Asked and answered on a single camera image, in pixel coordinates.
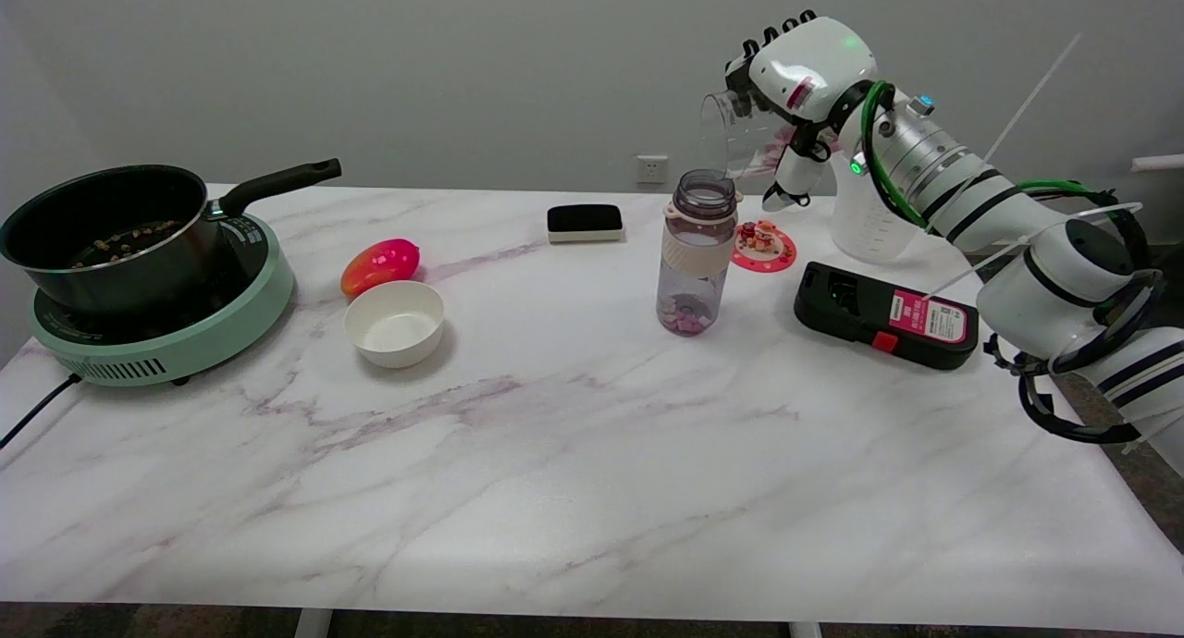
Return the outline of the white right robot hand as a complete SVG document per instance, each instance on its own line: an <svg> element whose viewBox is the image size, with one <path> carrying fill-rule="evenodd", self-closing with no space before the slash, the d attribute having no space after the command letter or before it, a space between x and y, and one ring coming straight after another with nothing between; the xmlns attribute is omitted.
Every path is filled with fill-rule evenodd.
<svg viewBox="0 0 1184 638"><path fill-rule="evenodd" d="M723 66L721 118L733 178L768 170L762 208L809 205L839 135L877 75L871 50L844 22L811 9L768 26Z"/></svg>

